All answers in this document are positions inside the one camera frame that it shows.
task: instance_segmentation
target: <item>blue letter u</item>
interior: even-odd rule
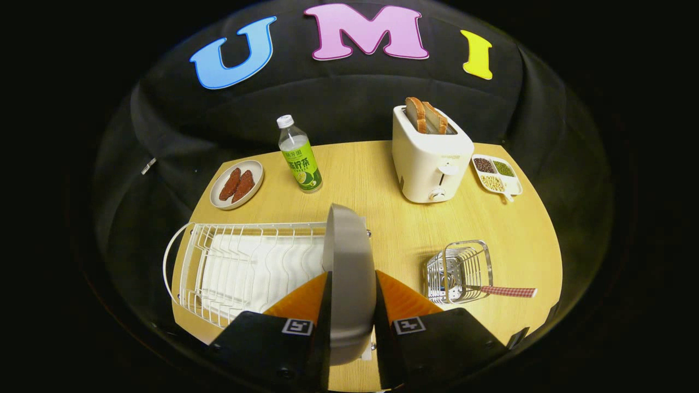
[[[199,83],[207,89],[223,89],[248,79],[265,67],[272,57],[269,25],[275,20],[276,16],[266,17],[238,30],[239,36],[247,36],[250,56],[235,67],[223,65],[221,45],[226,42],[225,38],[217,39],[192,55],[189,61],[194,63]]]

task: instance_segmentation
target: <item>bottle cap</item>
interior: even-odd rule
[[[287,128],[291,126],[294,123],[294,119],[291,117],[291,115],[283,115],[282,117],[277,119],[277,125],[279,128]]]

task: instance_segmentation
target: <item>plastic bottle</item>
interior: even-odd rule
[[[281,130],[279,149],[287,160],[289,169],[301,191],[311,193],[320,190],[323,178],[315,162],[308,135],[294,125],[291,115],[278,118],[277,125]]]

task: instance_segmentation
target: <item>black fabric backdrop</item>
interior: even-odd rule
[[[317,39],[308,38],[317,35],[315,19],[303,16],[312,4],[264,3],[204,29],[164,56],[114,116],[96,161],[93,214],[110,279],[132,311],[175,347],[196,347],[172,321],[156,262],[220,163],[276,150],[274,119],[284,113],[294,114],[314,144],[390,139],[390,108],[414,95],[443,109],[475,142],[505,146],[535,185],[561,244],[559,314],[565,315],[605,254],[612,217],[610,170],[584,106],[526,48],[432,2],[401,4],[422,13],[429,60],[380,51],[368,57],[355,48],[347,59],[317,62],[310,57]],[[350,5],[369,16],[382,6]],[[275,54],[269,64],[233,87],[203,89],[189,56],[226,36],[224,61],[243,61],[247,45],[235,31],[269,15],[278,17],[271,25]],[[468,52],[460,29],[493,43],[493,80],[461,70]],[[276,31],[288,33],[284,39],[293,45],[284,45]],[[386,43],[384,37],[381,46]],[[153,157],[157,164],[142,176]]]

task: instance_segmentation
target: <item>white toaster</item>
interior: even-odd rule
[[[454,197],[466,172],[473,142],[449,116],[446,135],[420,134],[405,115],[405,105],[393,111],[393,145],[398,184],[403,195],[416,203],[448,201]]]

